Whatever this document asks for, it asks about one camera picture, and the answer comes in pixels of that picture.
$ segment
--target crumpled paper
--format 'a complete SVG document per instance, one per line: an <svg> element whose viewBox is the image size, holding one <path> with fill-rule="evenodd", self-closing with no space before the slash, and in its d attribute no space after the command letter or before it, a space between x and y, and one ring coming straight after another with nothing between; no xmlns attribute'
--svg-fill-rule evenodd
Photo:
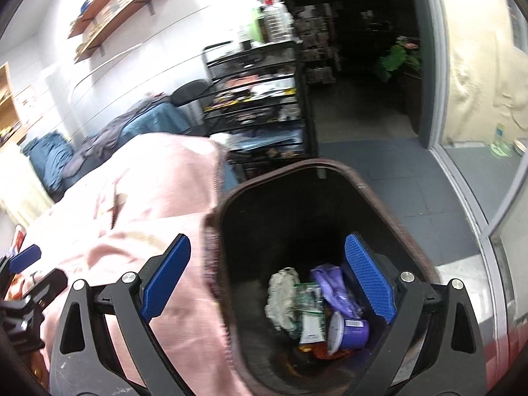
<svg viewBox="0 0 528 396"><path fill-rule="evenodd" d="M276 330L284 329L295 334L295 284L299 284L299 274L294 268L284 268L273 274L269 280L268 303L265 306L266 317Z"/></svg>

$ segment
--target green bottle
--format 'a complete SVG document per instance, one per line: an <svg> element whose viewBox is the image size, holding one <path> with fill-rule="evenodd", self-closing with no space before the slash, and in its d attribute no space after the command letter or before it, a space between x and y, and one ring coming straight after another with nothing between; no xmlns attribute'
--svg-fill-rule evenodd
<svg viewBox="0 0 528 396"><path fill-rule="evenodd" d="M489 147L495 155L505 158L512 155L512 148L504 140L504 129L505 126L502 122L499 122L495 127L495 138L493 143Z"/></svg>

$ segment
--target glass door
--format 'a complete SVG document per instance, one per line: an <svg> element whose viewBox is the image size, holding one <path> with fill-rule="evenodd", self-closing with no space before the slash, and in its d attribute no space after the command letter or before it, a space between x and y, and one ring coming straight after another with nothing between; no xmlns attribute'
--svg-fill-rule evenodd
<svg viewBox="0 0 528 396"><path fill-rule="evenodd" d="M515 0L429 0L437 75L431 151L481 255L443 279L471 282L490 385L528 340L528 22Z"/></svg>

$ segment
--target purple container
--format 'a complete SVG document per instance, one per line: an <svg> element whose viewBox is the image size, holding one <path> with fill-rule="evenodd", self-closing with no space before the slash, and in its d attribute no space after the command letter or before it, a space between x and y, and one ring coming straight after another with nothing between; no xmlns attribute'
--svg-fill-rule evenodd
<svg viewBox="0 0 528 396"><path fill-rule="evenodd" d="M335 311L328 328L328 354L339 350L358 350L365 348L369 340L369 322L357 318L345 318Z"/></svg>

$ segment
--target blue cloth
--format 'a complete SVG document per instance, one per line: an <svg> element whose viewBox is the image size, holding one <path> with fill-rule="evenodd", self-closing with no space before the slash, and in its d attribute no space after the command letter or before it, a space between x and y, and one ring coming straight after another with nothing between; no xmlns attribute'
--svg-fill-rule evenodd
<svg viewBox="0 0 528 396"><path fill-rule="evenodd" d="M233 167L227 162L224 162L224 192L229 192L238 185L237 175L234 173Z"/></svg>
<svg viewBox="0 0 528 396"><path fill-rule="evenodd" d="M73 157L72 145L61 133L54 131L31 140L22 152L29 157L42 185L54 199L55 194L63 190L61 173Z"/></svg>
<svg viewBox="0 0 528 396"><path fill-rule="evenodd" d="M117 145L120 148L135 136L148 132L184 134L189 128L191 128L191 124L181 108L168 102L161 103L126 125L121 132Z"/></svg>

